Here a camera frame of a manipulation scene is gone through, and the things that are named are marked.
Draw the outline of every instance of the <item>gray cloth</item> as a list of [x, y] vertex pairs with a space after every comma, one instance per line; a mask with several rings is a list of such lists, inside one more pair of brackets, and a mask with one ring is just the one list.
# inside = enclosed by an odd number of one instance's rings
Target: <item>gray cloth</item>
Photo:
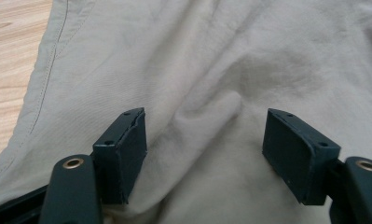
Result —
[[0, 155], [0, 204], [135, 107], [149, 153], [105, 223], [329, 223], [262, 156], [267, 109], [303, 118], [342, 160], [372, 159], [372, 0], [55, 0]]

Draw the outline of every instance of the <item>black plastic part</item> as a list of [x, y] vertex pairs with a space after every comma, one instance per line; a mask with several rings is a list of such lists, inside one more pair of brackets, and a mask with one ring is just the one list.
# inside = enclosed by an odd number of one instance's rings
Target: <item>black plastic part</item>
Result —
[[0, 223], [37, 223], [47, 186], [0, 205]]
[[75, 155], [55, 164], [40, 224], [103, 223], [92, 158]]
[[372, 224], [372, 160], [349, 157], [345, 169], [345, 189], [357, 223]]
[[103, 203], [128, 203], [146, 153], [145, 110], [121, 114], [93, 145]]
[[269, 109], [263, 154], [300, 203], [324, 204], [324, 175], [339, 151], [339, 145], [297, 116]]

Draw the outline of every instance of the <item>wooden surface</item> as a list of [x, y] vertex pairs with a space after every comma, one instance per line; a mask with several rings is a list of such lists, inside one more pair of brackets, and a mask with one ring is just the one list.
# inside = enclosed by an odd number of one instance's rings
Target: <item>wooden surface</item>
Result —
[[0, 0], [0, 152], [12, 135], [52, 0]]

